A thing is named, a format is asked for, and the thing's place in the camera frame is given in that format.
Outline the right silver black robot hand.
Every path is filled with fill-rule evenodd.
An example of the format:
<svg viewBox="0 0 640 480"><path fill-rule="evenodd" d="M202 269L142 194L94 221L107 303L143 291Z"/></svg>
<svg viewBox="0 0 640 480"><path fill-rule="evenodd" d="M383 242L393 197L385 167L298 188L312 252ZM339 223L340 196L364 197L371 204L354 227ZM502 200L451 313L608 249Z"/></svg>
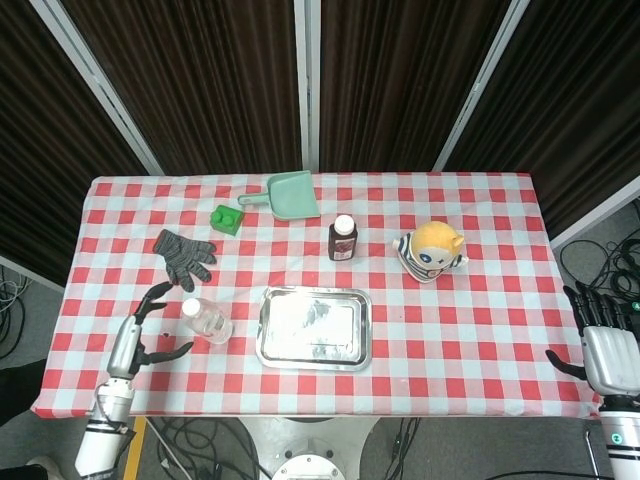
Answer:
<svg viewBox="0 0 640 480"><path fill-rule="evenodd" d="M578 330L583 364L562 360L554 351L547 359L560 372L583 380L601 397L639 400L639 305L622 304L578 282L565 285Z"/></svg>

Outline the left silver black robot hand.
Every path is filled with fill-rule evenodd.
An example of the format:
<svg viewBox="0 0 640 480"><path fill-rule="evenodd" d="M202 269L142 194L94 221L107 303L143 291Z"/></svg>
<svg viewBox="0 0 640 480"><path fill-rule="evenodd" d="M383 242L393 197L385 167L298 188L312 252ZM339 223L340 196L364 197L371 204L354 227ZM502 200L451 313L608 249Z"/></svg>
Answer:
<svg viewBox="0 0 640 480"><path fill-rule="evenodd" d="M171 282L166 281L150 288L134 313L123 321L107 365L107 372L111 378L132 380L138 374L141 366L177 360L191 350L194 342L185 343L180 348L169 352L147 353L146 347L141 341L144 320L149 313L167 306L164 302L158 302L158 299L173 287Z"/></svg>

